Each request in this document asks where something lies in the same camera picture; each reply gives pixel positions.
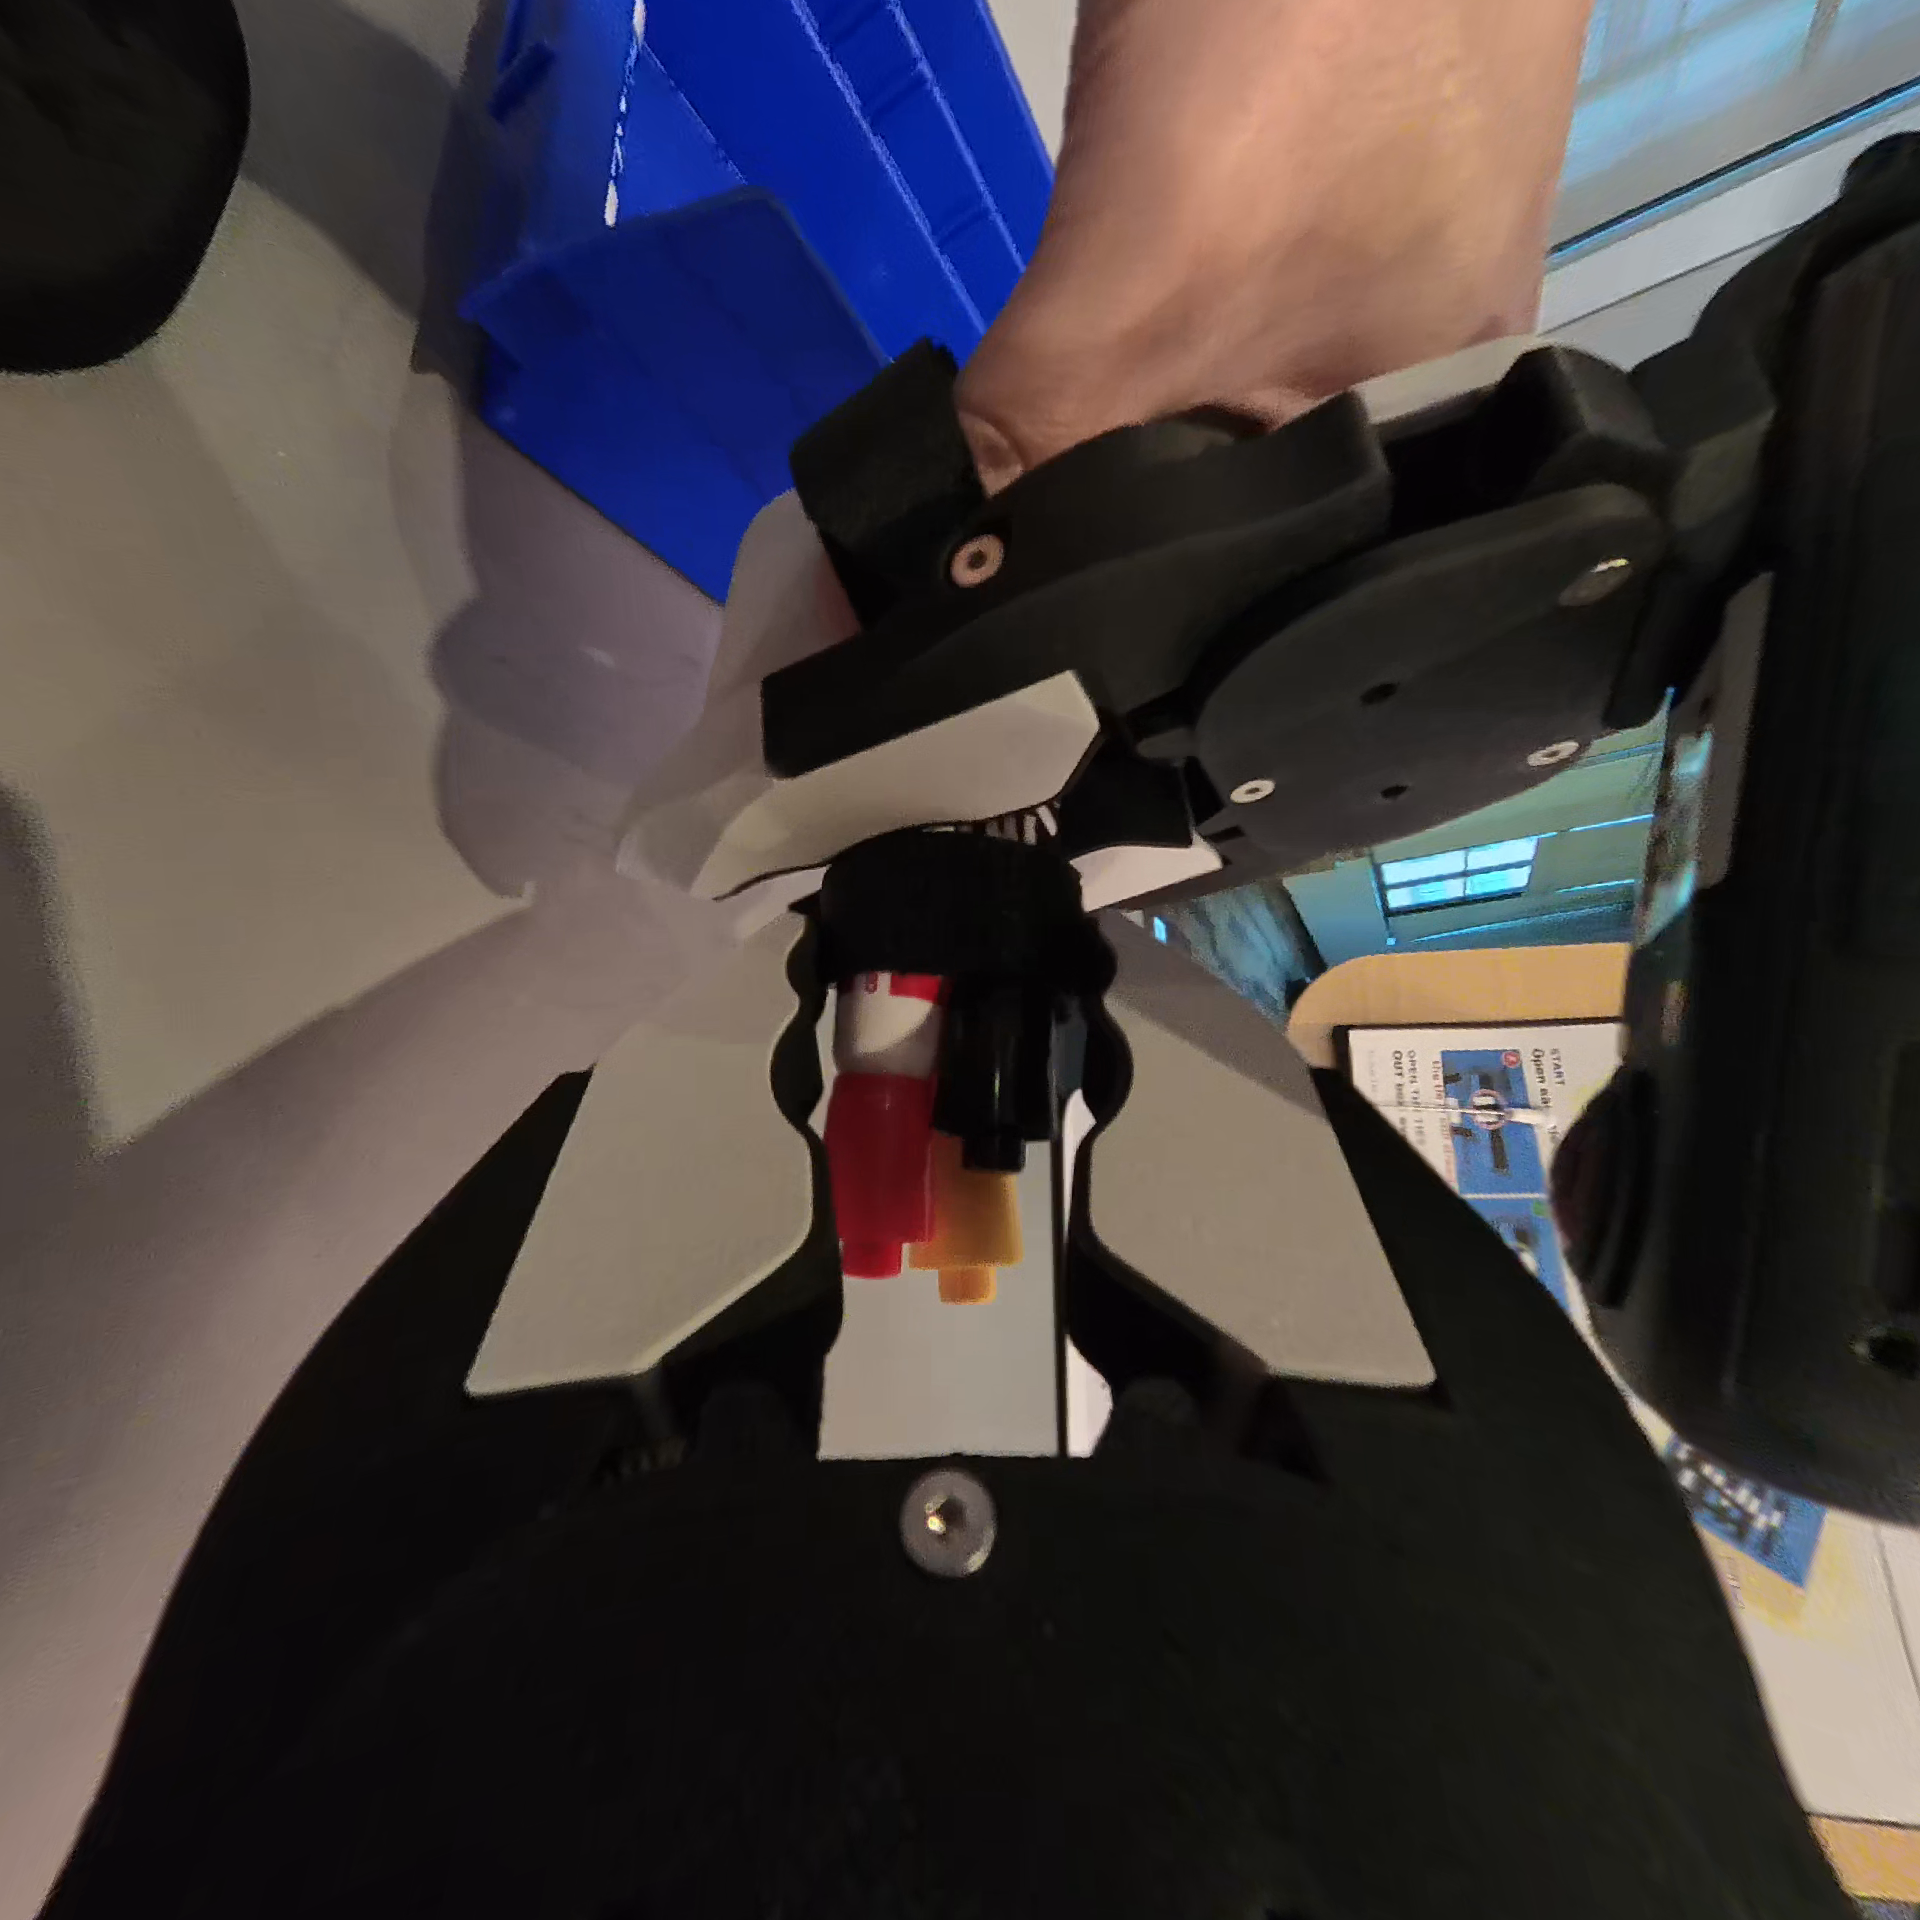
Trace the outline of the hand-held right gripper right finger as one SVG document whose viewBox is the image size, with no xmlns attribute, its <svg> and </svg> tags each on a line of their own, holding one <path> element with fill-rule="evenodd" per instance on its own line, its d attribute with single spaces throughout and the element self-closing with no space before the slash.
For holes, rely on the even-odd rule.
<svg viewBox="0 0 1920 1920">
<path fill-rule="evenodd" d="M 1283 1028 L 1096 916 L 1066 1101 L 1066 1344 L 1111 1421 L 1169 1387 L 1243 1444 L 1304 1387 L 1422 1394 L 1435 1365 L 1321 1089 Z"/>
</svg>

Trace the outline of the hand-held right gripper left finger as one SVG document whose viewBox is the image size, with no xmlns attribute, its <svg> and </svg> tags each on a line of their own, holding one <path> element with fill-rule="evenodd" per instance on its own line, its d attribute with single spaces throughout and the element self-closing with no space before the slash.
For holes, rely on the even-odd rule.
<svg viewBox="0 0 1920 1920">
<path fill-rule="evenodd" d="M 590 1070 L 472 1362 L 476 1398 L 624 1386 L 660 1435 L 823 1449 L 846 1285 L 816 1113 L 828 988 L 780 916 Z"/>
</svg>

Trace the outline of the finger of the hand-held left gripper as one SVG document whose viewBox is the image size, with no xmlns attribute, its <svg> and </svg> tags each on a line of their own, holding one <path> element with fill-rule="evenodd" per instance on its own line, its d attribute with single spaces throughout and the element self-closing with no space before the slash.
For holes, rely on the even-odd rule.
<svg viewBox="0 0 1920 1920">
<path fill-rule="evenodd" d="M 1076 912 L 1135 909 L 1195 880 L 1211 880 L 1226 861 L 1206 838 L 1185 845 L 1114 843 L 1070 857 Z"/>
<path fill-rule="evenodd" d="M 1057 801 L 1097 740 L 1091 698 L 1059 674 L 823 771 L 774 774 L 763 681 L 852 630 L 800 500 L 777 496 L 737 552 L 704 709 L 634 795 L 615 848 L 622 878 L 708 906 L 793 906 L 876 837 Z"/>
</svg>

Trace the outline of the red cap marker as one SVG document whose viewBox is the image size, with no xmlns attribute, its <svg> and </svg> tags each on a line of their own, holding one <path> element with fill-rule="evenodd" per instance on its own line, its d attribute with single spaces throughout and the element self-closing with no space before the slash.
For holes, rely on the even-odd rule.
<svg viewBox="0 0 1920 1920">
<path fill-rule="evenodd" d="M 850 1281 L 902 1276 L 931 1230 L 944 996 L 940 977 L 905 971 L 860 971 L 834 992 L 823 1142 Z"/>
</svg>

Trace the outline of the black cap marker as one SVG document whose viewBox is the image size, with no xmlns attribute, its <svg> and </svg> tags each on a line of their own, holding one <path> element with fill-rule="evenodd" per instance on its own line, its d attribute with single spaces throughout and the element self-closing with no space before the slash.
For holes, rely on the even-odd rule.
<svg viewBox="0 0 1920 1920">
<path fill-rule="evenodd" d="M 962 1165 L 1018 1176 L 1055 1130 L 1055 998 L 1025 978 L 953 986 L 936 1073 L 934 1130 L 958 1140 Z"/>
</svg>

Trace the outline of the yellow marker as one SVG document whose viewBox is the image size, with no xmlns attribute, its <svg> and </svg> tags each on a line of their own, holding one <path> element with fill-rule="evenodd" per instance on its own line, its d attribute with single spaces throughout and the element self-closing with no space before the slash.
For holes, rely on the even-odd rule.
<svg viewBox="0 0 1920 1920">
<path fill-rule="evenodd" d="M 1001 1270 L 1022 1257 L 1020 1177 L 937 1155 L 929 1227 L 911 1243 L 907 1266 L 936 1278 L 942 1305 L 975 1307 L 995 1304 Z"/>
</svg>

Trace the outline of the person's left hand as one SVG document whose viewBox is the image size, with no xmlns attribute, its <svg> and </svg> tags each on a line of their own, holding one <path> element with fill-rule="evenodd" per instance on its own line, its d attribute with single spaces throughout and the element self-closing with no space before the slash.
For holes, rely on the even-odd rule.
<svg viewBox="0 0 1920 1920">
<path fill-rule="evenodd" d="M 1041 244 L 955 385 L 980 486 L 1531 333 L 1592 13 L 1080 5 Z"/>
</svg>

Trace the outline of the printed instruction sheet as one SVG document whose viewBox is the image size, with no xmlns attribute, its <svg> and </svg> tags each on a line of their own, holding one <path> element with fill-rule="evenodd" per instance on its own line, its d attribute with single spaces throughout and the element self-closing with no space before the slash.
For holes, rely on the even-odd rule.
<svg viewBox="0 0 1920 1920">
<path fill-rule="evenodd" d="M 1355 1091 L 1495 1230 L 1587 1341 L 1593 1320 L 1551 1208 L 1551 1169 L 1616 1066 L 1606 1021 L 1354 1027 Z M 1704 1453 L 1627 1401 L 1729 1598 L 1768 1717 L 1817 1818 L 1918 1822 L 1916 1528 L 1840 1514 Z"/>
</svg>

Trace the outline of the blue plastic bin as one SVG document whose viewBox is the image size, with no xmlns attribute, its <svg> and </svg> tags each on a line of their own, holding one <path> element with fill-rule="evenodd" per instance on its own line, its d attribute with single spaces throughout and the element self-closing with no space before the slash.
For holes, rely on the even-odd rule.
<svg viewBox="0 0 1920 1920">
<path fill-rule="evenodd" d="M 718 598 L 806 430 L 971 354 L 1052 188 L 978 2 L 514 2 L 488 122 L 479 413 Z"/>
</svg>

